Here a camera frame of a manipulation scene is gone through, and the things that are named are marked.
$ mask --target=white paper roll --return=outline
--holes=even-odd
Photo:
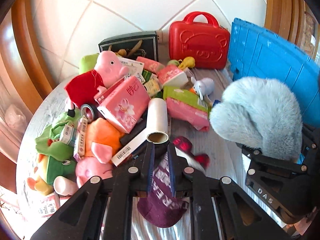
[[[73,195],[78,190],[78,186],[75,182],[66,179],[63,176],[55,178],[53,188],[56,193],[62,196]]]
[[[149,142],[160,144],[169,140],[167,103],[163,99],[150,100],[146,130]]]

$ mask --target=red plush dress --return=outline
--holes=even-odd
[[[96,104],[93,97],[98,93],[98,87],[103,85],[102,78],[96,70],[76,76],[66,86],[70,100],[80,108],[83,104]]]

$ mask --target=purple sock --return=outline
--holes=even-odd
[[[137,208],[151,224],[160,228],[168,228],[180,220],[188,206],[188,202],[172,197],[166,153],[153,172],[150,194],[147,198],[140,198]]]

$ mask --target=case handle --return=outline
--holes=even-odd
[[[193,20],[198,15],[203,15],[207,19],[208,24],[212,25],[215,28],[219,28],[219,23],[218,23],[217,19],[213,15],[211,15],[210,13],[207,13],[207,12],[191,12],[186,15],[186,17],[183,19],[183,21],[185,21],[189,24],[193,23]]]

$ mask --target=white tiled wall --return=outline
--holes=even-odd
[[[57,82],[76,74],[84,55],[99,52],[105,38],[137,31],[164,31],[192,11],[214,15],[230,30],[235,17],[264,25],[267,0],[32,0],[41,51]],[[197,21],[205,22],[199,16]]]

